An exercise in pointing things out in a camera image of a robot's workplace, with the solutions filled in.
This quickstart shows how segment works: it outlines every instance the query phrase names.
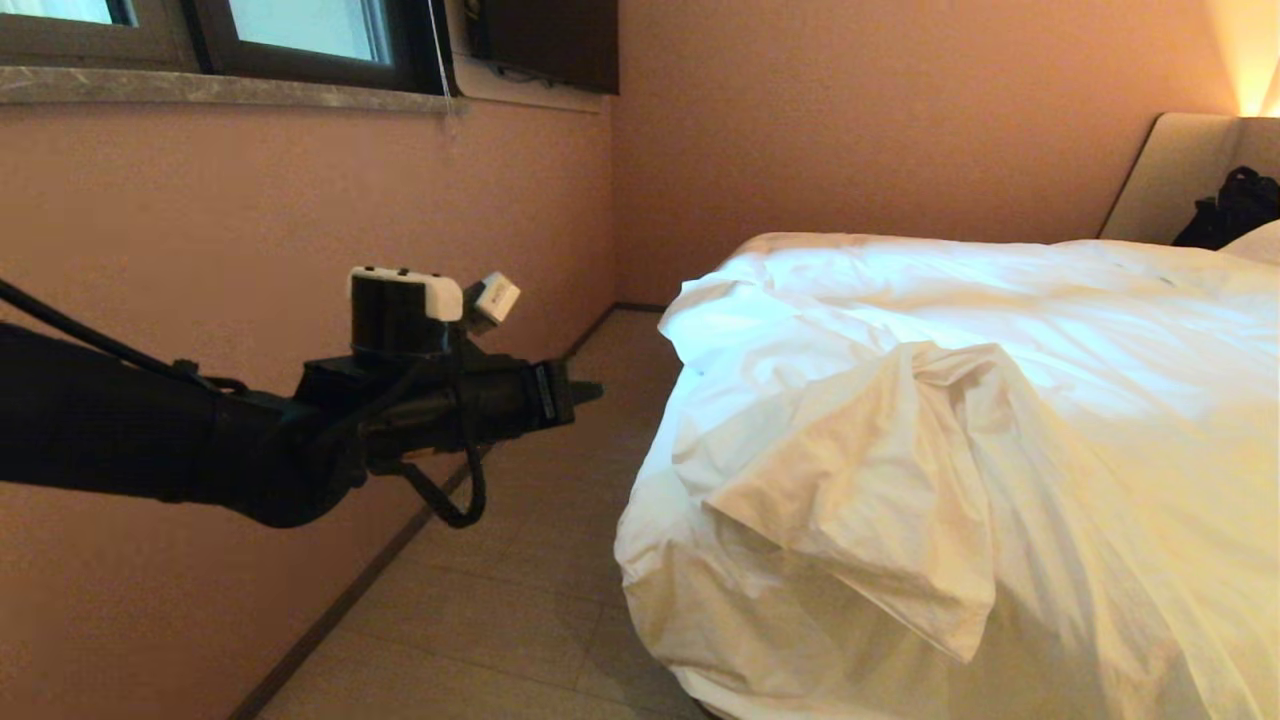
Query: upholstered headboard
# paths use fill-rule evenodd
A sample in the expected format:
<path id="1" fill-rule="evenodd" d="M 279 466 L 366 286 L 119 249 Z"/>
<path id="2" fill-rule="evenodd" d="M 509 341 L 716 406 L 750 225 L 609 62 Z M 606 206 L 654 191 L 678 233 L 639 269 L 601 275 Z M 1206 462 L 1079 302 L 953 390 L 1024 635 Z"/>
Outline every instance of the upholstered headboard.
<path id="1" fill-rule="evenodd" d="M 1238 165 L 1280 178 L 1280 118 L 1161 115 L 1100 237 L 1171 243 Z"/>

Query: window sill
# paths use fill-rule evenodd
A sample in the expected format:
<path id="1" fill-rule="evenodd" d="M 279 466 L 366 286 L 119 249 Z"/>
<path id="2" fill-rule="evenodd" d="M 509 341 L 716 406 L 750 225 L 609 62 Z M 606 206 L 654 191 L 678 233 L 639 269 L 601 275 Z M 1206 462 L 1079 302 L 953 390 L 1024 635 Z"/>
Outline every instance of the window sill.
<path id="1" fill-rule="evenodd" d="M 0 67 L 0 105 L 180 102 L 349 108 L 392 113 L 465 111 L 466 101 L 390 90 L 150 70 Z"/>

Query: wall-mounted tv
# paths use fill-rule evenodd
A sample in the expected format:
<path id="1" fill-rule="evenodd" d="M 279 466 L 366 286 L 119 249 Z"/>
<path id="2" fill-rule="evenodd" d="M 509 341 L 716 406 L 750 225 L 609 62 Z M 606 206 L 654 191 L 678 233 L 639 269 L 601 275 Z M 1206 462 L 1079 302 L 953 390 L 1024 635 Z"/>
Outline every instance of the wall-mounted tv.
<path id="1" fill-rule="evenodd" d="M 471 55 L 525 76 L 618 94 L 617 0 L 465 0 Z"/>

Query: tile floor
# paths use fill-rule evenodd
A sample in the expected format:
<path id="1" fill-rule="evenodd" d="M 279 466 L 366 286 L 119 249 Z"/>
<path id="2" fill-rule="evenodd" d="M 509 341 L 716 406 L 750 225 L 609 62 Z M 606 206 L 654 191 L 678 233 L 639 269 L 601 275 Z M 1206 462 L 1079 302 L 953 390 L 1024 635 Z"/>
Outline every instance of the tile floor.
<path id="1" fill-rule="evenodd" d="M 572 363 L 575 425 L 490 452 L 474 528 L 428 523 L 264 720 L 703 720 L 631 628 L 614 527 L 680 363 L 616 311 Z"/>

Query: bedsheet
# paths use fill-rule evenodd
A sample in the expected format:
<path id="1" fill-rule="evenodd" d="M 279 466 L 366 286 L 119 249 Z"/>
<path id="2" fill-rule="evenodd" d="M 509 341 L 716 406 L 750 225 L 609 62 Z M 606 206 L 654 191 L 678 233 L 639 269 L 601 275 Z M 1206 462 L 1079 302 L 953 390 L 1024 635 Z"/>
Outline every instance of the bedsheet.
<path id="1" fill-rule="evenodd" d="M 1276 717 L 1275 266 L 774 233 L 685 283 L 618 527 L 728 717 Z"/>

